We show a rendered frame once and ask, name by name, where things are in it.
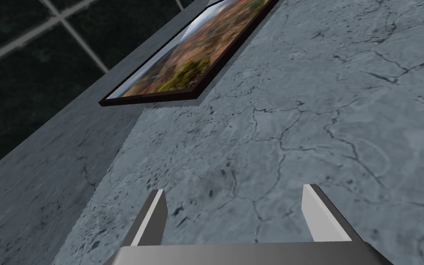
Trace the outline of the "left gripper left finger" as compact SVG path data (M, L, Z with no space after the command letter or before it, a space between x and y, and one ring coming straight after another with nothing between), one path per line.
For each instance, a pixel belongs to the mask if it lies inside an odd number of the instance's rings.
M121 246L159 246L168 216L164 189L152 190L137 214Z

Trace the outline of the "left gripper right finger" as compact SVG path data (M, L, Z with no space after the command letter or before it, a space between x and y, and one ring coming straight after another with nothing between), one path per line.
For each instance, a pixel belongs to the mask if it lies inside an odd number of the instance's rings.
M316 184L303 186L301 209L315 242L364 242Z

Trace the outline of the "dark framed landscape picture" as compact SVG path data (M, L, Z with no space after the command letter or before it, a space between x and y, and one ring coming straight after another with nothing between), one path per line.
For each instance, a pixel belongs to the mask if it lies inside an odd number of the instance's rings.
M218 0L142 62L101 106L196 99L279 0Z

